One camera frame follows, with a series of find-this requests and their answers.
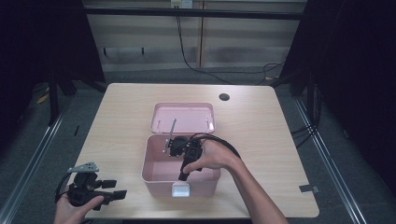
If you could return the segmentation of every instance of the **forearm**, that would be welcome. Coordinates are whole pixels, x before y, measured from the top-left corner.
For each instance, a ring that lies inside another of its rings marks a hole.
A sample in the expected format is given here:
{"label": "forearm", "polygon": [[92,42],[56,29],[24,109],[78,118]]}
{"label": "forearm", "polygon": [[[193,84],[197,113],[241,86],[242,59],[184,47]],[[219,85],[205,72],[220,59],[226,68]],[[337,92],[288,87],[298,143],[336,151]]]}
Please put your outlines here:
{"label": "forearm", "polygon": [[234,160],[227,170],[233,176],[253,223],[288,223],[241,160]]}

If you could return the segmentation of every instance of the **pink box lid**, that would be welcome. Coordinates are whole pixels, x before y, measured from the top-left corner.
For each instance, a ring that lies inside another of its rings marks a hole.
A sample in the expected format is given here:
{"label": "pink box lid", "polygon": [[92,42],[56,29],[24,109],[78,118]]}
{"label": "pink box lid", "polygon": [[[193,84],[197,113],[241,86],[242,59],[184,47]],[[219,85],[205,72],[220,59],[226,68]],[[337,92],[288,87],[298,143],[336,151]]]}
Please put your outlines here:
{"label": "pink box lid", "polygon": [[150,129],[154,133],[170,133],[176,120],[174,133],[213,133],[215,118],[209,103],[158,103]]}

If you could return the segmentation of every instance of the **wooden table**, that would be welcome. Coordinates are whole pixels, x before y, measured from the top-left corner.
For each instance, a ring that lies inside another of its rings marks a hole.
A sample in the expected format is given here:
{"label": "wooden table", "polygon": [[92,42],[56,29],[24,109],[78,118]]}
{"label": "wooden table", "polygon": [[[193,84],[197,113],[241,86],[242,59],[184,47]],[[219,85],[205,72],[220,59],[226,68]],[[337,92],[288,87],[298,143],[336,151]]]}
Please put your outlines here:
{"label": "wooden table", "polygon": [[[230,100],[221,101],[227,93]],[[214,135],[230,142],[247,168],[286,217],[316,217],[318,206],[307,185],[282,109],[271,87],[176,84],[111,84],[76,165],[95,161],[98,179],[116,179],[126,198],[91,211],[89,218],[246,218],[248,210],[230,174],[222,170],[210,197],[152,197],[141,171],[154,106],[210,103]]]}

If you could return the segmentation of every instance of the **left hand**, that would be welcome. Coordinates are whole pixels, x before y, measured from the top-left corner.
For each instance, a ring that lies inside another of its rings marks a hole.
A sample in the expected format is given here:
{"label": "left hand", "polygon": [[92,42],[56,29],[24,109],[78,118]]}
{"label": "left hand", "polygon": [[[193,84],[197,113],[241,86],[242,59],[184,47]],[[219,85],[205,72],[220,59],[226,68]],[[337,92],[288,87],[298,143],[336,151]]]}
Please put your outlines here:
{"label": "left hand", "polygon": [[75,207],[69,202],[67,194],[62,195],[56,203],[56,213],[54,224],[79,224],[84,221],[85,215],[94,207],[99,205],[105,197],[97,196],[92,198],[86,204]]}

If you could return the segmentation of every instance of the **metal rail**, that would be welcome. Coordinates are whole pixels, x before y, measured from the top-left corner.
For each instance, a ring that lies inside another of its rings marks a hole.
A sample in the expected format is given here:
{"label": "metal rail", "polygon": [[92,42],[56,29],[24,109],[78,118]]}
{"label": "metal rail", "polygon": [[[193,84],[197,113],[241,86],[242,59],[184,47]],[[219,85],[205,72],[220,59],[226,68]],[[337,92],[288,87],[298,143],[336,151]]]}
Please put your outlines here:
{"label": "metal rail", "polygon": [[40,166],[40,163],[43,161],[50,147],[50,143],[52,142],[53,137],[58,132],[58,129],[61,126],[62,120],[64,119],[64,113],[69,107],[70,103],[71,103],[71,98],[67,98],[64,109],[62,110],[59,117],[46,130],[46,133],[41,139],[40,144],[35,150],[35,154],[33,155],[29,164],[26,166],[26,169],[24,170],[14,190],[8,196],[7,201],[0,210],[1,224],[11,223],[12,219],[15,217],[15,214],[17,213],[18,208],[21,205],[23,197],[25,196],[27,190],[29,189],[35,177],[35,174],[37,173],[37,170]]}
{"label": "metal rail", "polygon": [[264,19],[282,21],[300,21],[306,18],[298,12],[268,12],[268,11],[237,11],[196,8],[163,8],[163,7],[13,7],[14,10],[33,10],[50,13],[84,13],[91,15],[123,15],[123,16],[169,16],[169,17],[208,17],[236,19]]}
{"label": "metal rail", "polygon": [[301,100],[295,100],[297,108],[300,112],[301,117],[303,118],[305,126],[308,128],[308,131],[312,135],[312,140],[314,141],[315,146],[317,147],[318,153],[322,158],[324,165],[329,172],[330,177],[332,178],[332,182],[334,183],[335,187],[338,190],[338,193],[341,197],[341,200],[346,207],[350,217],[352,218],[353,223],[356,224],[366,224],[366,220],[364,215],[355,200],[355,197],[350,192],[347,183],[345,182],[344,178],[342,177],[341,173],[339,172],[337,165],[335,164],[334,160],[332,159],[332,154],[327,149],[326,145],[323,142],[318,131],[314,131],[311,127],[311,123],[309,121],[309,117],[306,114],[306,108],[304,103]]}

